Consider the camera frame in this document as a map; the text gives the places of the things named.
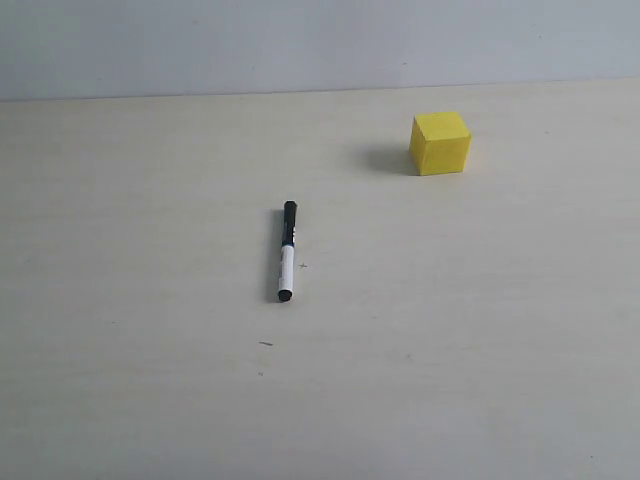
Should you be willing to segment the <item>black and white whiteboard marker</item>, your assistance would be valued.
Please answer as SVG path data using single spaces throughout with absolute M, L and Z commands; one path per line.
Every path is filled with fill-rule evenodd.
M 280 249 L 280 273 L 278 281 L 278 300 L 288 302 L 294 292 L 295 267 L 295 225 L 297 203 L 288 200 L 283 207 L 283 235 Z

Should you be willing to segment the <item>yellow foam cube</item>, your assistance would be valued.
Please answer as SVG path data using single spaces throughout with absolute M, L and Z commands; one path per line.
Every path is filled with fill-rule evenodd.
M 413 119 L 409 152 L 421 176 L 460 173 L 471 140 L 458 112 L 419 114 Z

